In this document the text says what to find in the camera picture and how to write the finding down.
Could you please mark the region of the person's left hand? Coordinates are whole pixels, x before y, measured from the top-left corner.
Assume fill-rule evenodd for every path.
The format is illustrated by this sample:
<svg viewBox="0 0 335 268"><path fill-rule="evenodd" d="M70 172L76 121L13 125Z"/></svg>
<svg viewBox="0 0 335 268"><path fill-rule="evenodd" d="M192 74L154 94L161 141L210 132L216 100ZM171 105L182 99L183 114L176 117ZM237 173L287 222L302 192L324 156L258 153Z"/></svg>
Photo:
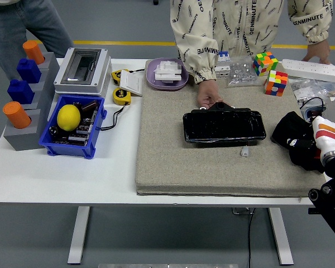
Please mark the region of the person's left hand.
<svg viewBox="0 0 335 268"><path fill-rule="evenodd" d="M310 44L307 47L307 54L303 57L302 61L309 61L310 59L317 57L321 64L329 65L331 63L329 60L330 51L331 49L327 39L316 44Z"/></svg>

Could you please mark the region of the person's right hand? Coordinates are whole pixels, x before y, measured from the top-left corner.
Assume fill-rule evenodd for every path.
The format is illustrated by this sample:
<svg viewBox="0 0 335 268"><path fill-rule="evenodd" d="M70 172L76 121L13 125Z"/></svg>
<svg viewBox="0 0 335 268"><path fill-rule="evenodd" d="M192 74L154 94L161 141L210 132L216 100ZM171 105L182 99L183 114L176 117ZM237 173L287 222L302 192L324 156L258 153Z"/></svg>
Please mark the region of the person's right hand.
<svg viewBox="0 0 335 268"><path fill-rule="evenodd" d="M208 109L215 103L222 101L223 98L219 95L218 84L215 80L206 80L198 84L198 107Z"/></svg>

